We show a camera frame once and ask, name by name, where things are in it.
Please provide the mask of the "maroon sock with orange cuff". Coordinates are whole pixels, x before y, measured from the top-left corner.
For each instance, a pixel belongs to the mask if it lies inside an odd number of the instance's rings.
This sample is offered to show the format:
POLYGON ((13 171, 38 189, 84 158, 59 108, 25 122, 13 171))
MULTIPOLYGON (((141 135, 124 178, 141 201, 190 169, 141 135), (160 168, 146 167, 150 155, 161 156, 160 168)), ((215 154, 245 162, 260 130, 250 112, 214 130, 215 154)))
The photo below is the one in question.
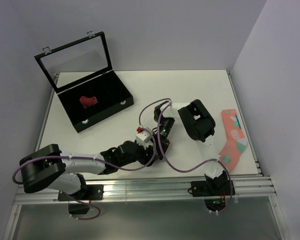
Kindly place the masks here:
POLYGON ((86 109, 86 108, 89 108, 89 107, 94 106, 95 104, 97 104, 98 100, 95 96, 93 96, 93 97, 82 96, 79 99, 79 102, 81 103, 82 107, 84 109, 86 109))

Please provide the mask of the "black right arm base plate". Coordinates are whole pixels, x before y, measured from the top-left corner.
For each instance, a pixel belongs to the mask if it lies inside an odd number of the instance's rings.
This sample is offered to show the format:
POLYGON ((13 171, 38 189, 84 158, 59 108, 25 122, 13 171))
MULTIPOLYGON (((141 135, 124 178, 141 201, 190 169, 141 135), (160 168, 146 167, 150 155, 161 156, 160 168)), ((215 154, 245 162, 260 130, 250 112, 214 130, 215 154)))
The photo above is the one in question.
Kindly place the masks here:
POLYGON ((192 181, 190 183, 190 188, 188 192, 192 194, 193 197, 216 197, 216 196, 230 196, 235 195, 234 186, 230 186, 230 182, 226 181, 221 185, 213 185, 212 182, 206 180, 192 181))

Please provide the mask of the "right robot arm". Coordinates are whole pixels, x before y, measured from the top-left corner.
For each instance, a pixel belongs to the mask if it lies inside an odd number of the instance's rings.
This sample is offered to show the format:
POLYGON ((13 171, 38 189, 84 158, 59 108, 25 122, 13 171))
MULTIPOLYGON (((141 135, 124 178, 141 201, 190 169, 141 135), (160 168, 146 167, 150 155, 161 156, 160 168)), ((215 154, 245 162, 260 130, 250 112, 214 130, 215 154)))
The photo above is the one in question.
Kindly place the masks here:
POLYGON ((199 99, 189 103, 176 103, 167 99, 154 108, 154 121, 157 123, 156 137, 159 153, 173 170, 179 173, 190 173, 201 166, 205 166, 206 189, 210 194, 219 194, 225 184, 229 184, 230 190, 233 189, 233 181, 229 170, 221 162, 214 146, 216 122, 199 99), (202 155, 203 162, 188 170, 181 170, 173 166, 166 157, 163 148, 162 138, 169 135, 175 119, 181 120, 187 135, 199 144, 202 155))

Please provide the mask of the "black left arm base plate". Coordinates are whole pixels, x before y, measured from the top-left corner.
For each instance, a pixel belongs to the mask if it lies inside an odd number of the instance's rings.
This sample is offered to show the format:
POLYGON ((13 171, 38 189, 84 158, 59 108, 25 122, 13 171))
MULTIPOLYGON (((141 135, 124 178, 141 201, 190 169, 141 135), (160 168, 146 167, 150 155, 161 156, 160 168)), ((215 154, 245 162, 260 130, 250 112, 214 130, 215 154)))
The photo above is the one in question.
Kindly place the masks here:
POLYGON ((90 184, 86 186, 86 190, 80 190, 77 193, 70 194, 68 197, 64 192, 58 194, 57 200, 60 202, 72 201, 72 199, 80 201, 100 201, 103 199, 104 185, 90 184))

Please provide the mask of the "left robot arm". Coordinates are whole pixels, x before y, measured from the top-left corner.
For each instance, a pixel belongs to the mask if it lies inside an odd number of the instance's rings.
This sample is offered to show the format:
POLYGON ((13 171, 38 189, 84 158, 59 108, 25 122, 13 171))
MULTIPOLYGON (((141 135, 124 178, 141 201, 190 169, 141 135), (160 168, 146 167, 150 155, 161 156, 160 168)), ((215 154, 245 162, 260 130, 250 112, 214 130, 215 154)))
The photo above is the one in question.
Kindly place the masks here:
POLYGON ((58 144, 50 144, 20 160, 21 184, 27 194, 53 189, 81 200, 89 192, 84 173, 109 175, 126 171, 135 162, 145 168, 159 158, 153 144, 142 146, 130 140, 95 155, 66 153, 58 144))

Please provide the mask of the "black display case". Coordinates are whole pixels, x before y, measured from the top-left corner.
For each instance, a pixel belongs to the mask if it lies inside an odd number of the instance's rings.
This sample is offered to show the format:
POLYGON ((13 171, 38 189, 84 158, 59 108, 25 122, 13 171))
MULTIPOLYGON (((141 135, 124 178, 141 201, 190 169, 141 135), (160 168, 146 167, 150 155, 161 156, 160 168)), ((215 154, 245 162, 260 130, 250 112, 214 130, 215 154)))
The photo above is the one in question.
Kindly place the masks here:
POLYGON ((104 32, 90 31, 78 40, 42 50, 34 58, 77 133, 134 104, 133 95, 113 69, 104 32), (82 96, 95 96, 98 103, 83 108, 82 96))

